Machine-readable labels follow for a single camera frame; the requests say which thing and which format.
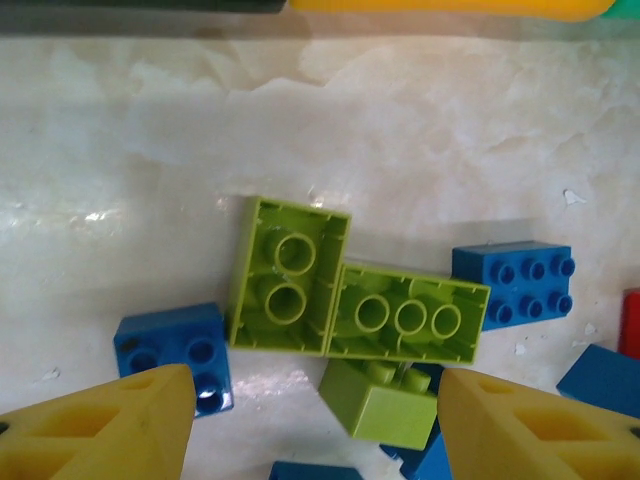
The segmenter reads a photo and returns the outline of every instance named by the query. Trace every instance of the toy block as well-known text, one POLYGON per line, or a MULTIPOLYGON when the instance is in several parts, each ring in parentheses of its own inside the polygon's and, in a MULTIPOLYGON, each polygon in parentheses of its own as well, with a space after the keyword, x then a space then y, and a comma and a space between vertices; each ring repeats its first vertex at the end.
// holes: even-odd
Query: toy block
POLYGON ((269 480, 363 480, 355 468, 275 462, 269 480))
MULTIPOLYGON (((436 364, 418 363, 414 363, 413 368, 431 377, 429 391, 437 395, 444 368, 436 364)), ((380 445, 380 448, 392 459, 403 462, 400 473, 407 480, 452 480, 449 459, 437 417, 423 450, 397 448, 390 445, 380 445)))
POLYGON ((193 373, 197 417, 233 408, 224 325, 215 303, 125 317, 113 344, 121 377, 186 363, 193 373))
POLYGON ((422 449, 436 418, 430 380, 389 362, 332 359, 318 392, 353 438, 422 449))
POLYGON ((491 286, 483 330, 566 317, 571 247, 515 242, 454 248, 453 276, 491 286))
POLYGON ((557 385, 565 397, 640 418, 640 361, 589 345, 557 385))
POLYGON ((343 213, 249 201, 231 283, 230 345, 324 354, 349 224, 343 213))
POLYGON ((395 12, 441 10, 493 15, 539 17, 562 22, 583 22, 606 12, 614 0, 290 0, 297 10, 320 12, 395 12))
POLYGON ((630 292, 624 299, 618 352, 640 360, 640 290, 630 292))
POLYGON ((327 356, 471 363, 489 292, 459 280, 344 265, 327 356))
POLYGON ((640 18, 640 0, 616 0, 602 16, 610 18, 640 18))
POLYGON ((462 369, 447 369, 438 418, 453 478, 640 478, 640 420, 462 369))
POLYGON ((0 415, 0 478, 179 480, 194 409, 170 365, 0 415))

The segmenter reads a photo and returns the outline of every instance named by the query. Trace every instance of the blue duplo brick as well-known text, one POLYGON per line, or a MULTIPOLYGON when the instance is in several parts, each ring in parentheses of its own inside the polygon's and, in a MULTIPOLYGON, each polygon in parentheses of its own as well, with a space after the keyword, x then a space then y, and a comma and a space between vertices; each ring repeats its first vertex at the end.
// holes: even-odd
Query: blue duplo brick
MULTIPOLYGON (((413 368, 431 376, 429 391, 437 395, 444 367, 438 364, 414 363, 413 368)), ((423 450, 389 445, 380 445, 380 448, 392 459, 402 461, 400 473, 407 480, 453 480, 440 422, 437 418, 423 450)))
POLYGON ((355 468, 275 462, 269 480, 364 480, 355 468))
POLYGON ((640 360, 589 345, 557 388, 565 397, 640 418, 640 360))
POLYGON ((196 417, 233 408, 223 318, 215 303, 125 317, 113 344, 121 377, 186 363, 196 389, 196 417))
POLYGON ((573 308, 571 247, 514 242, 457 247, 455 278, 491 287, 483 330, 566 317, 573 308))

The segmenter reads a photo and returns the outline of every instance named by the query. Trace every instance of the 2x4 blue brick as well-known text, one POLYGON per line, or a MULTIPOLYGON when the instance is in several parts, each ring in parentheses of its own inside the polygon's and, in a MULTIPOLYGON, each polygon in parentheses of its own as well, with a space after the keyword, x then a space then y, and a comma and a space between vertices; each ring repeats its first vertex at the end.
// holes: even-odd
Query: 2x4 blue brick
POLYGON ((186 363, 196 389, 196 417, 233 408, 222 315, 214 303, 125 317, 113 338, 121 377, 186 363))
POLYGON ((269 480, 363 480, 355 468, 276 462, 269 480))
POLYGON ((565 317, 573 308, 571 247, 515 242, 453 249, 454 277, 491 287, 483 330, 565 317))

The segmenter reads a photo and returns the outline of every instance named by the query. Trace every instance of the lime green duplo brick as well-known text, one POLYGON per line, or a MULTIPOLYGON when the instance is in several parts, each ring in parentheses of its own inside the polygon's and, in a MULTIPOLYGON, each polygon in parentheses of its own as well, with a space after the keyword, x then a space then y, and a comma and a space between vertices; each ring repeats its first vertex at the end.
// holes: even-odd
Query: lime green duplo brick
POLYGON ((332 359, 318 392, 353 438, 422 450, 437 411, 430 381, 401 364, 332 359))
POLYGON ((640 0, 616 0, 602 15, 610 18, 640 18, 640 0))
POLYGON ((327 356, 471 363, 490 287, 386 268, 342 268, 327 356))
POLYGON ((249 200, 231 283, 230 345, 322 355, 350 216, 249 200))

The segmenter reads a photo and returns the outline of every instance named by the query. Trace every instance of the green lego brick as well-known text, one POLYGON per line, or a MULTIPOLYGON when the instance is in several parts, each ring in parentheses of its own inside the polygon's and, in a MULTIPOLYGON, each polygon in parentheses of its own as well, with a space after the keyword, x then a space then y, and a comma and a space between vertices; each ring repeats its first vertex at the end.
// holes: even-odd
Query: green lego brick
POLYGON ((332 359, 318 392, 353 438, 422 450, 437 411, 430 380, 391 362, 332 359))
POLYGON ((249 200, 227 311, 231 346, 324 354, 350 221, 345 213, 249 200))
POLYGON ((327 356, 471 363, 490 287, 344 265, 327 356))
POLYGON ((640 0, 616 0, 616 3, 602 16, 640 19, 640 0))

